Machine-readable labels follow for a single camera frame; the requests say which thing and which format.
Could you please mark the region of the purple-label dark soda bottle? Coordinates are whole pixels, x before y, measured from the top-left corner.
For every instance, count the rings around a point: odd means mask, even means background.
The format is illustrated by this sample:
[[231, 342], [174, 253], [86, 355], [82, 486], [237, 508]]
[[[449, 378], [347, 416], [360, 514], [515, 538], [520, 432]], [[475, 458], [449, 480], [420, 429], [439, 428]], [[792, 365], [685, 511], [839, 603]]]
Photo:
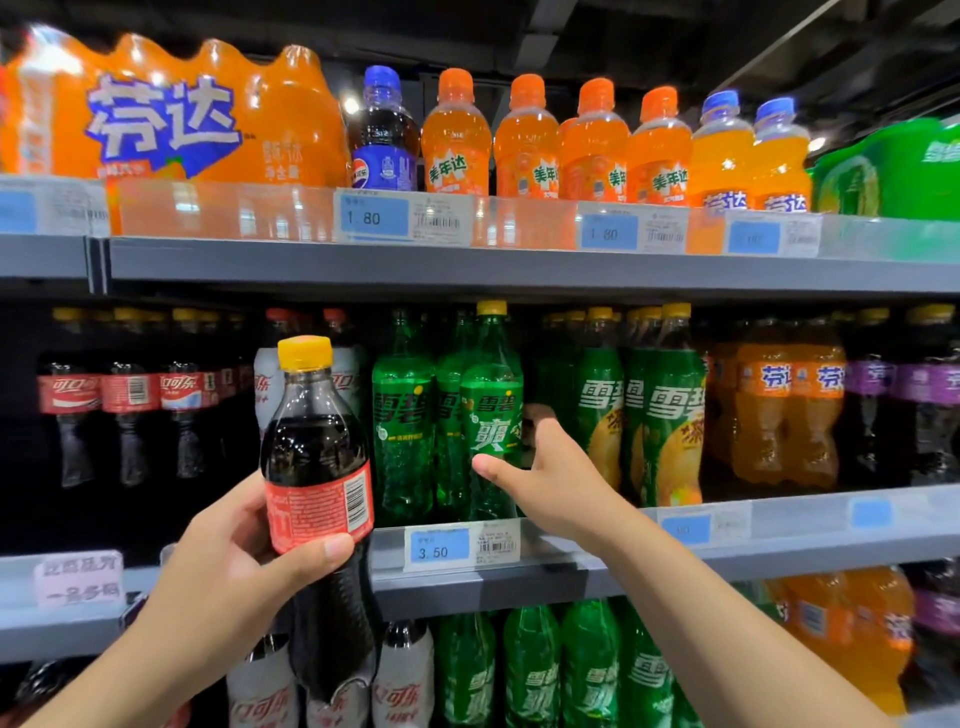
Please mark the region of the purple-label dark soda bottle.
[[891, 390], [895, 486], [960, 480], [954, 439], [960, 431], [960, 327], [956, 305], [931, 302], [907, 310], [894, 349]]
[[908, 711], [960, 703], [960, 555], [902, 570], [916, 612], [913, 653], [899, 681]]
[[888, 307], [859, 311], [846, 351], [844, 455], [849, 482], [867, 488], [880, 484], [875, 425], [895, 369], [889, 358], [891, 341]]

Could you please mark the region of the shrink-wrapped pack of orange soda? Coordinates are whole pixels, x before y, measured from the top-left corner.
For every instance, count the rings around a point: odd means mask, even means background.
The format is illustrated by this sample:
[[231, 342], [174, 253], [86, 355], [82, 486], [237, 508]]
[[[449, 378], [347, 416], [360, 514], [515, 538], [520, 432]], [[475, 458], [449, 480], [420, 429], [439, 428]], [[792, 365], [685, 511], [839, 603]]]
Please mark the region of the shrink-wrapped pack of orange soda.
[[348, 144], [302, 45], [260, 62], [207, 39], [180, 57], [129, 32], [99, 52], [31, 23], [0, 65], [0, 169], [100, 181], [111, 213], [126, 178], [346, 188]]

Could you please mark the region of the cola bottle with yellow cap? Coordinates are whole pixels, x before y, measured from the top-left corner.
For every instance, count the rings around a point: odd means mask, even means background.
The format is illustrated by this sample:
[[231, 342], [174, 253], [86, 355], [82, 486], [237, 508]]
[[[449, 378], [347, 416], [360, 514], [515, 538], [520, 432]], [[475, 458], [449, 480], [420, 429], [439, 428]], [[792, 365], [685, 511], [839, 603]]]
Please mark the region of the cola bottle with yellow cap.
[[348, 689], [370, 687], [378, 664], [370, 448], [333, 382], [330, 339], [294, 336], [277, 352], [284, 390], [260, 446], [271, 545], [283, 554], [339, 533], [354, 543], [342, 566], [293, 598], [292, 670], [310, 701], [330, 706]]

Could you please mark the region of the blue white price tag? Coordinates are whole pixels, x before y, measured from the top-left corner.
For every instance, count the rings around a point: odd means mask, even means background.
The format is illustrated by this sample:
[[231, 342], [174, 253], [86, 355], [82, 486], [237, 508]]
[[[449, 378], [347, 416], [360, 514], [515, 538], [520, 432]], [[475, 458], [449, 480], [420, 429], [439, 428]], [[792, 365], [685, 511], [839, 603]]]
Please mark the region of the blue white price tag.
[[657, 524], [689, 548], [739, 544], [752, 539], [753, 504], [750, 501], [693, 506], [658, 506]]
[[338, 188], [333, 239], [354, 244], [470, 247], [477, 197]]
[[102, 182], [0, 175], [0, 235], [103, 238], [111, 232]]
[[725, 216], [725, 256], [812, 260], [818, 257], [823, 216], [815, 213], [730, 211]]
[[577, 203], [577, 247], [582, 251], [681, 256], [690, 210], [647, 203]]
[[521, 557], [520, 518], [404, 528], [403, 572], [407, 574], [510, 565]]
[[853, 496], [847, 501], [847, 527], [850, 530], [893, 528], [896, 508], [889, 495]]

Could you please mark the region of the grey metal shelf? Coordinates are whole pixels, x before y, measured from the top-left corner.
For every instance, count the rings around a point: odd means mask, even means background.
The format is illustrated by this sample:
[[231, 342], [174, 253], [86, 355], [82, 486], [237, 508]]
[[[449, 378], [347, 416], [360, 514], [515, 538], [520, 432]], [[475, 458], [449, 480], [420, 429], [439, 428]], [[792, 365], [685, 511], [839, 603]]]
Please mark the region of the grey metal shelf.
[[0, 234], [0, 296], [217, 302], [643, 305], [960, 302], [960, 222], [822, 215], [817, 257], [722, 253], [692, 209], [682, 255], [582, 250], [578, 202], [477, 198], [469, 247], [333, 239], [333, 188], [128, 178], [108, 237]]
[[[889, 496], [891, 528], [851, 530], [848, 500]], [[911, 563], [960, 555], [960, 484], [782, 496], [752, 503], [751, 539], [689, 549], [726, 581], [750, 581]], [[599, 559], [573, 541], [521, 519], [515, 564], [476, 569], [403, 571], [404, 528], [373, 531], [371, 585], [387, 621], [493, 611], [622, 594]], [[91, 656], [108, 647], [154, 587], [160, 568], [127, 567], [126, 601], [46, 610], [34, 595], [33, 571], [44, 555], [0, 559], [0, 665]]]

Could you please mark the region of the person's right hand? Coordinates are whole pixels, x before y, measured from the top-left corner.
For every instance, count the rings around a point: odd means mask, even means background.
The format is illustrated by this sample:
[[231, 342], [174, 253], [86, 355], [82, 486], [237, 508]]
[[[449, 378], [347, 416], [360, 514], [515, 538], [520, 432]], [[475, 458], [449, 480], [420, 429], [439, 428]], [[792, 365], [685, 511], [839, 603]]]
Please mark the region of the person's right hand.
[[511, 498], [544, 532], [602, 556], [636, 508], [603, 479], [549, 406], [527, 404], [523, 413], [534, 426], [534, 462], [525, 469], [527, 494]]

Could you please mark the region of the white paper shelf sign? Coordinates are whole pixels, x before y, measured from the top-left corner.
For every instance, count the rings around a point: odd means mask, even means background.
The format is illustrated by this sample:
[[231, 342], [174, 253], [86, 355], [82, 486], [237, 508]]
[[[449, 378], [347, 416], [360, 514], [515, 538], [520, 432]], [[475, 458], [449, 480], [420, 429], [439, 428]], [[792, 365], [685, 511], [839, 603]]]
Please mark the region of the white paper shelf sign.
[[44, 555], [33, 568], [35, 602], [46, 610], [126, 601], [124, 558], [117, 550]]

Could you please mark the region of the row of green yellow-label bottles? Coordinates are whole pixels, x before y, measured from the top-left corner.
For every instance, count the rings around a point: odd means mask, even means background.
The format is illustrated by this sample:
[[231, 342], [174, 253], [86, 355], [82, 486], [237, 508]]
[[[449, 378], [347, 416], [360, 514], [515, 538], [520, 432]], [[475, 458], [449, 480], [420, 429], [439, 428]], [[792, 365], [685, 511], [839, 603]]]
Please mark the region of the row of green yellow-label bottles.
[[551, 407], [602, 480], [644, 507], [702, 504], [706, 368], [690, 305], [551, 314], [534, 401]]

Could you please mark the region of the shrink-wrapped pack of green soda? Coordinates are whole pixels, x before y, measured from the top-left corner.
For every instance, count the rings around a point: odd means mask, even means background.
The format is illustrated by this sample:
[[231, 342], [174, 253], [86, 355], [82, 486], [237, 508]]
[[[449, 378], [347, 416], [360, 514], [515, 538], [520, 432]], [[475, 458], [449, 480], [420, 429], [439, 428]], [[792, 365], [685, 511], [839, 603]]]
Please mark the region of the shrink-wrapped pack of green soda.
[[960, 117], [883, 127], [821, 156], [812, 211], [960, 222]]

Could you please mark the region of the small orange soda blue cap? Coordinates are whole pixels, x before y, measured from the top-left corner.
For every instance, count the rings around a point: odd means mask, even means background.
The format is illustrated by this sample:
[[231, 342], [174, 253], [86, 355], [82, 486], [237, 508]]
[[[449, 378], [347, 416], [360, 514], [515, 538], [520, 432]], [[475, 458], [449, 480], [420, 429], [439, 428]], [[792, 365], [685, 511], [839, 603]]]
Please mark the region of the small orange soda blue cap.
[[766, 101], [755, 114], [750, 163], [753, 211], [810, 211], [812, 180], [805, 168], [810, 134], [795, 124], [795, 119], [795, 100], [791, 96]]
[[740, 115], [738, 91], [717, 91], [702, 104], [692, 134], [688, 199], [691, 208], [747, 211], [752, 202], [752, 125]]

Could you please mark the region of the person's right forearm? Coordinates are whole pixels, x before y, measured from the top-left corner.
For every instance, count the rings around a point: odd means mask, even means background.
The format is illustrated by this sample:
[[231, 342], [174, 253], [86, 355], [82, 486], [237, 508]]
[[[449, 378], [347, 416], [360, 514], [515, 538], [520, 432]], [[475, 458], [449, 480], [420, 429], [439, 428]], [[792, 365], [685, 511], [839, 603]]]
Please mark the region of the person's right forearm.
[[609, 506], [588, 549], [623, 587], [705, 728], [898, 728], [640, 511]]

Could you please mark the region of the large orange soda bottle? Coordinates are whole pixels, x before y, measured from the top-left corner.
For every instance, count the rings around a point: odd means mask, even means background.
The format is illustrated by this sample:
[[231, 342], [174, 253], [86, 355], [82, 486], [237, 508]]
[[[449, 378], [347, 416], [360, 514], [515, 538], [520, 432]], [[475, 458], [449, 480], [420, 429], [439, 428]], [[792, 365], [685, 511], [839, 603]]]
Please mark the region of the large orange soda bottle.
[[854, 615], [842, 571], [767, 579], [764, 582], [784, 627], [841, 672], [854, 637]]
[[844, 407], [847, 357], [832, 318], [803, 321], [788, 353], [786, 478], [803, 488], [833, 490], [839, 470], [834, 426]]
[[784, 422], [792, 383], [792, 361], [779, 318], [763, 317], [749, 326], [736, 365], [738, 429], [731, 464], [739, 480], [776, 487], [786, 478]]
[[844, 576], [853, 620], [846, 678], [882, 712], [902, 717], [900, 679], [914, 648], [913, 589], [896, 565], [849, 569]]

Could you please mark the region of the green soda bottle yellow cap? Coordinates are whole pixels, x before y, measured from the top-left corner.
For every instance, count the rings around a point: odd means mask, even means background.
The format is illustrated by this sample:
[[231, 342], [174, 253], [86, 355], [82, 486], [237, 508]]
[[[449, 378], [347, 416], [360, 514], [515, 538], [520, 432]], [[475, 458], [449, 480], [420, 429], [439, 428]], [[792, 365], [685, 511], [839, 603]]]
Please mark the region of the green soda bottle yellow cap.
[[475, 455], [491, 455], [522, 466], [523, 372], [511, 346], [502, 299], [477, 303], [476, 343], [468, 352], [460, 383], [463, 485], [469, 521], [511, 519], [518, 509], [510, 495], [473, 468]]

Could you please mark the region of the small cola bottle blue cap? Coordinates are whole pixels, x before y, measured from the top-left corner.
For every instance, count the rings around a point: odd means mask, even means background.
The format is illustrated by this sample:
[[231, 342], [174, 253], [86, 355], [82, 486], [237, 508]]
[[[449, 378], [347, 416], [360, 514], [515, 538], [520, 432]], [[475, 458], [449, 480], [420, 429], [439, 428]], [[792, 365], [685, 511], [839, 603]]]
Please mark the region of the small cola bottle blue cap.
[[346, 118], [352, 187], [418, 191], [420, 129], [402, 104], [399, 74], [372, 65], [364, 74], [363, 102]]

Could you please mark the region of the white-label cola bottle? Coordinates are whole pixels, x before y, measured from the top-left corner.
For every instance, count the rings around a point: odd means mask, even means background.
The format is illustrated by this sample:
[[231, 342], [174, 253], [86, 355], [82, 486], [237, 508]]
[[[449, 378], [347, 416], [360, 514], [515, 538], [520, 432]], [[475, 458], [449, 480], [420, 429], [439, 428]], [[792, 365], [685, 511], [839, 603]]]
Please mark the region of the white-label cola bottle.
[[279, 342], [300, 331], [299, 314], [290, 308], [271, 307], [265, 311], [265, 323], [253, 362], [254, 409], [262, 440], [277, 413], [284, 391], [284, 372], [279, 359]]
[[368, 728], [370, 686], [349, 682], [338, 689], [329, 703], [306, 699], [306, 728]]
[[333, 364], [332, 379], [338, 394], [360, 420], [370, 428], [370, 371], [365, 346], [346, 310], [325, 307], [322, 310], [323, 333], [329, 337]]
[[434, 639], [425, 620], [388, 623], [371, 687], [373, 728], [429, 728], [434, 667]]
[[225, 676], [228, 728], [300, 728], [289, 637], [268, 634]]

